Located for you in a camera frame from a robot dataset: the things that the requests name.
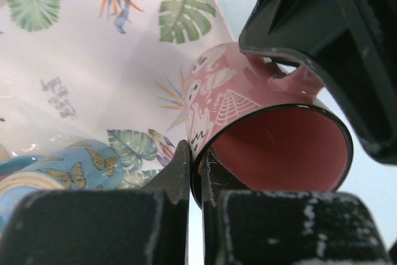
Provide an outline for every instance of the blue mug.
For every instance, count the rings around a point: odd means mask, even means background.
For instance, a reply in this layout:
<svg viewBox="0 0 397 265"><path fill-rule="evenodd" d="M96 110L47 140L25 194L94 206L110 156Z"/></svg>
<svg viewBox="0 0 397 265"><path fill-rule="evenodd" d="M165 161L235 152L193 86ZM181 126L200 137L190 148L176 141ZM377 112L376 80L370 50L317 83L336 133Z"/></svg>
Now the blue mug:
<svg viewBox="0 0 397 265"><path fill-rule="evenodd" d="M49 156L28 155L0 163L3 225L27 194L44 189L115 189L123 179L120 157L110 146L83 140Z"/></svg>

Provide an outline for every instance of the yellow butterfly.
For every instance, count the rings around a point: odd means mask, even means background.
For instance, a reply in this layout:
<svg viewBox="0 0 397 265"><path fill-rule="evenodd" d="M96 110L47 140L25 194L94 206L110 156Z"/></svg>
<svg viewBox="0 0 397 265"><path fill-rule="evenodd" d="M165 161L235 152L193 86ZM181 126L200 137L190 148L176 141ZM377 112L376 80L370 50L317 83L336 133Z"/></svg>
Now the yellow butterfly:
<svg viewBox="0 0 397 265"><path fill-rule="evenodd" d="M95 150L85 148L91 157L91 161L94 164L95 168L99 171L106 170L106 174L108 177L112 177L114 174L114 168L116 168L117 158L112 156L111 158L105 159L102 155L100 155Z"/></svg>
<svg viewBox="0 0 397 265"><path fill-rule="evenodd" d="M70 172L66 173L57 169L38 169L41 172L47 173L55 179L62 182L66 189L71 189L72 185L76 185L79 189L85 189L87 185L86 178L84 177L83 164L79 161L75 163Z"/></svg>
<svg viewBox="0 0 397 265"><path fill-rule="evenodd" d="M63 161L63 158L57 158L56 156L47 156L45 158L36 161L36 163L45 163L47 161Z"/></svg>
<svg viewBox="0 0 397 265"><path fill-rule="evenodd" d="M91 147L90 144L88 144L88 143L86 143L86 142L83 142L83 141L79 141L79 142L76 142L75 144L69 145L69 146L66 147L66 148L77 147L77 146Z"/></svg>

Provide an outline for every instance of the blue bird print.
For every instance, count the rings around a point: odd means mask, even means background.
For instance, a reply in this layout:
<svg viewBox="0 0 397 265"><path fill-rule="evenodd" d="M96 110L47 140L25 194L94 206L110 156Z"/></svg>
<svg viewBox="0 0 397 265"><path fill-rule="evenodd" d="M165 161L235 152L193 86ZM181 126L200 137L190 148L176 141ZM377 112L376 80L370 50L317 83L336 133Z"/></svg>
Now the blue bird print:
<svg viewBox="0 0 397 265"><path fill-rule="evenodd" d="M128 20L128 14L130 13L130 0L125 0L124 3L124 8L122 9L122 11L118 14L117 18L114 21L114 25L116 26L116 29L118 30L118 32L120 32L121 34L125 34L125 31L123 29L124 24L126 23L126 21Z"/></svg>

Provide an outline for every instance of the mug rim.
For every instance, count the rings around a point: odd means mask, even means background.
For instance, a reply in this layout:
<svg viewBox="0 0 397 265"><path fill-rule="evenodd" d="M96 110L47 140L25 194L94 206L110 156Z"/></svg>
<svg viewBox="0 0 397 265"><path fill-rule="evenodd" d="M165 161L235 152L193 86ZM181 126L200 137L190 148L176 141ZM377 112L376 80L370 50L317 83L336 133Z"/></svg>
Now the mug rim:
<svg viewBox="0 0 397 265"><path fill-rule="evenodd" d="M342 183L346 180L346 177L351 169L352 166L352 161L353 161L353 155L354 155L354 146L353 146L353 139L352 135L347 128L346 124L335 114L333 114L331 111L328 111L322 107L316 106L314 104L301 104L301 103L294 103L294 104L280 104L280 105L274 105L270 107L263 107L255 112L252 112L250 114L247 114L240 119L231 122L224 128L222 128L217 134L211 137L211 139L207 142L207 144L203 147L203 149L200 151L200 153L197 155L195 161L191 162L190 166L190 190L192 191L192 195L194 200L196 201L196 204L202 208L202 178L201 175L199 175L199 166L200 163L205 155L205 153L210 149L212 143L220 137L221 134L223 134L227 129L229 129L232 125L236 125L239 122L242 122L243 120L246 120L249 117L252 117L254 115L264 113L264 112L270 112L272 110L278 110L278 109L288 109L288 108L295 108L295 109L309 109L314 112L320 113L324 116L326 116L328 119L331 119L339 128L339 130L342 132L343 137L345 139L346 147L347 147L347 164L344 169L344 172L339 180L339 182L336 184L336 186L331 189L330 191L336 191Z"/></svg>
<svg viewBox="0 0 397 265"><path fill-rule="evenodd" d="M8 164L8 162L12 159L32 159L33 161L32 163L35 163L36 161L44 158L44 155L19 155L19 156L11 156L9 159L0 162L0 176L3 175L11 175L12 173L18 172L22 169L24 169L26 166L24 166L23 164L18 164L18 165L11 165Z"/></svg>

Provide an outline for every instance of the green leaf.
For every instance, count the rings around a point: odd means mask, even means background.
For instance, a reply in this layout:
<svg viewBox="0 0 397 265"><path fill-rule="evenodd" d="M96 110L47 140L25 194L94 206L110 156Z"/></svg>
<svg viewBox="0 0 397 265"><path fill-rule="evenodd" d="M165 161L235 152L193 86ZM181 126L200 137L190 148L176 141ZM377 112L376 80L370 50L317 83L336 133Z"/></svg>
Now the green leaf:
<svg viewBox="0 0 397 265"><path fill-rule="evenodd" d="M152 178L155 177L161 170L147 170L147 171L125 171L124 178L121 183L116 186L117 189L137 189L143 187Z"/></svg>
<svg viewBox="0 0 397 265"><path fill-rule="evenodd" d="M184 43L198 40L211 30L206 13L216 10L205 0L163 0L159 8L160 41Z"/></svg>
<svg viewBox="0 0 397 265"><path fill-rule="evenodd" d="M48 29L58 22L61 0L7 0L11 19L28 32Z"/></svg>
<svg viewBox="0 0 397 265"><path fill-rule="evenodd" d="M139 170L143 159L156 158L157 148L147 133L135 130L108 130L110 147L119 155L124 169Z"/></svg>

